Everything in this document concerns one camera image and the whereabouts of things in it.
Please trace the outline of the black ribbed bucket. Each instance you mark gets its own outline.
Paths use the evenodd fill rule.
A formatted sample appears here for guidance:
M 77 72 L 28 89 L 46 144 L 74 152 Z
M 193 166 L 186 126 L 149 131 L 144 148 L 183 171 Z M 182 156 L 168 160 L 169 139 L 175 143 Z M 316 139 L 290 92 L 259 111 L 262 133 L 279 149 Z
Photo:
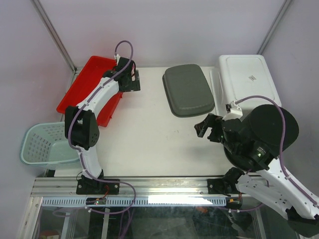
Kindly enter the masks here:
M 261 105 L 253 109 L 243 120 L 242 147 L 226 149 L 227 159 L 237 168 L 252 172 L 268 170 L 271 161 L 279 156 L 283 124 L 286 126 L 283 150 L 299 136 L 296 119 L 284 108 Z

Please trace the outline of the red plastic tray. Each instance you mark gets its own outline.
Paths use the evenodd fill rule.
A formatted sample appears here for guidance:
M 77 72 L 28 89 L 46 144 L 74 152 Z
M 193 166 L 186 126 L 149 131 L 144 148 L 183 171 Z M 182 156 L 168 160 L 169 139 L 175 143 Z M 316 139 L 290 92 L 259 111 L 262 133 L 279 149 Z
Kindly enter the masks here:
M 100 56 L 90 57 L 56 110 L 64 114 L 68 106 L 76 106 L 83 101 L 98 85 L 102 75 L 106 71 L 112 70 L 115 66 L 116 61 L 114 59 Z M 102 108 L 97 117 L 99 126 L 107 127 L 122 96 L 122 93 L 117 93 Z

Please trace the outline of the dark grey plastic tub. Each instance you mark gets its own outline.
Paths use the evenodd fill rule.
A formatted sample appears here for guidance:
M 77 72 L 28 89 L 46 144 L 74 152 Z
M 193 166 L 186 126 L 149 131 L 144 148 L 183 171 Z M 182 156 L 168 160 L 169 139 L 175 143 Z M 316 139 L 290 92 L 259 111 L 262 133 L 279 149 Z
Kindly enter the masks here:
M 167 68 L 162 82 L 170 110 L 176 117 L 196 117 L 214 109 L 212 91 L 198 65 L 185 64 Z

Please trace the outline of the large white plastic container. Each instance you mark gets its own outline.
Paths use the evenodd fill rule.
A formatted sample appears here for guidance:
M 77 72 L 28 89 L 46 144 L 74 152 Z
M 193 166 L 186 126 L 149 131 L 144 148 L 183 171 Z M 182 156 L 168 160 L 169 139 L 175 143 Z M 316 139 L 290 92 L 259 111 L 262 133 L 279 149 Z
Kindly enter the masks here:
M 217 115 L 226 105 L 249 96 L 264 96 L 281 106 L 273 78 L 262 55 L 221 55 L 210 71 Z

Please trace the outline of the light blue perforated basket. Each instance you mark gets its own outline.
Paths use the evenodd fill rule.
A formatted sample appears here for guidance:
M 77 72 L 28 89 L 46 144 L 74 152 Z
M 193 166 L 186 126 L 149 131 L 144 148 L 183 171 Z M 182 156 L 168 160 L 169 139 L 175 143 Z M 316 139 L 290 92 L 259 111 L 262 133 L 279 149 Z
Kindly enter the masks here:
M 64 122 L 40 123 L 24 136 L 20 160 L 29 166 L 56 170 L 79 163 L 77 151 L 69 146 Z

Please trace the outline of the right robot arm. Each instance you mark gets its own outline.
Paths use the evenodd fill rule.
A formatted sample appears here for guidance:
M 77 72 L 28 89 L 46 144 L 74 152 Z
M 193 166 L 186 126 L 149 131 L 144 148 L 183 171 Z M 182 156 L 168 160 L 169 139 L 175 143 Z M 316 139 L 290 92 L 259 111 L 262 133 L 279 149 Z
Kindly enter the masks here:
M 319 233 L 319 199 L 282 164 L 280 154 L 298 137 L 299 127 L 287 111 L 254 109 L 244 120 L 208 114 L 194 129 L 221 143 L 233 167 L 215 190 L 226 196 L 241 192 L 272 208 L 298 234 Z

